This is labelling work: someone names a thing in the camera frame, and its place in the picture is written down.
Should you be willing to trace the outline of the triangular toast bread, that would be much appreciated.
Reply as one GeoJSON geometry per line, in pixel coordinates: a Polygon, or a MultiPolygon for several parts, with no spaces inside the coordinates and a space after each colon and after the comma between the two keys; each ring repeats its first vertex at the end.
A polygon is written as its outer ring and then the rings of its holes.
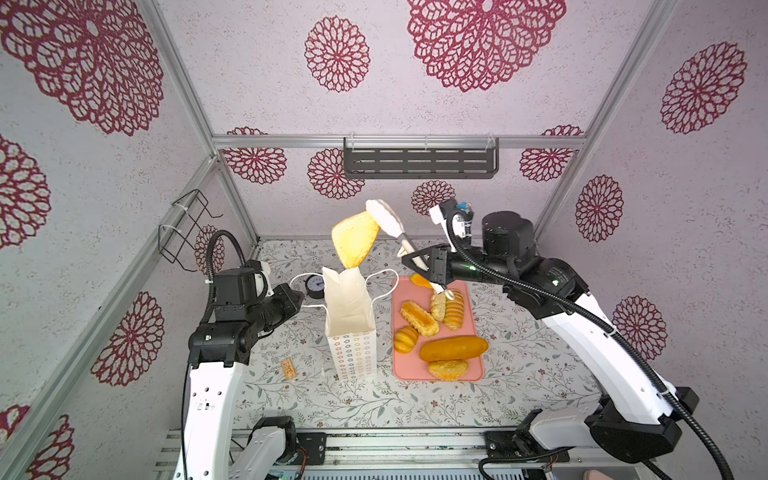
{"type": "Polygon", "coordinates": [[[346,269],[359,267],[373,249],[380,226],[367,212],[337,223],[331,230],[336,253],[346,269]]]}

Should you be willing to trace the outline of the printed white paper bag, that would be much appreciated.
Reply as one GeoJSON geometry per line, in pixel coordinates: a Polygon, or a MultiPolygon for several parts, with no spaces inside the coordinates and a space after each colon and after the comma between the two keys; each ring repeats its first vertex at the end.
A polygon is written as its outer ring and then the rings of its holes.
{"type": "Polygon", "coordinates": [[[374,305],[392,295],[399,285],[397,271],[379,270],[368,276],[357,267],[337,272],[324,267],[317,273],[324,282],[325,337],[336,374],[342,381],[372,378],[377,374],[377,336],[374,305]],[[391,273],[393,285],[372,297],[368,281],[391,273]]]}

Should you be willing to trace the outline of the cream white iced bread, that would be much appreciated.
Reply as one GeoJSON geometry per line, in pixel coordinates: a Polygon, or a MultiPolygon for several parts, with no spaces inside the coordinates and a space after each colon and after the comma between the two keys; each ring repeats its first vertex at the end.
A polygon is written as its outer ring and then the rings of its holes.
{"type": "Polygon", "coordinates": [[[445,291],[432,294],[430,299],[430,313],[437,322],[442,323],[444,321],[446,305],[447,296],[445,291]]]}

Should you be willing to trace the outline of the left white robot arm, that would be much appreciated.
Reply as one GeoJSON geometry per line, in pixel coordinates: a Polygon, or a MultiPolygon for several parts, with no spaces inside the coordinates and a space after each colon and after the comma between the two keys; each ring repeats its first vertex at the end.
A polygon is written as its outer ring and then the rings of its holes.
{"type": "Polygon", "coordinates": [[[267,263],[248,260],[206,281],[209,297],[188,340],[176,479],[267,479],[274,465],[298,453],[293,419],[276,416],[258,420],[244,450],[235,460],[229,458],[235,394],[251,350],[295,317],[304,300],[286,283],[272,286],[269,274],[267,263]]]}

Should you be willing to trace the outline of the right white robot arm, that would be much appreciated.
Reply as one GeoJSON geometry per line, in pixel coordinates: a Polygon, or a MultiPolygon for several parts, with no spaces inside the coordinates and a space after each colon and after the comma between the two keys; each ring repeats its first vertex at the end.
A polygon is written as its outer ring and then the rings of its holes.
{"type": "Polygon", "coordinates": [[[471,243],[473,212],[449,199],[430,210],[443,244],[417,249],[402,228],[394,234],[405,266],[430,283],[497,284],[515,304],[553,330],[581,359],[601,388],[597,404],[579,413],[538,413],[525,427],[541,448],[599,447],[630,464],[671,453],[680,425],[698,428],[696,393],[664,380],[607,319],[586,282],[566,262],[538,254],[532,223],[511,211],[482,220],[482,244],[471,243]]]}

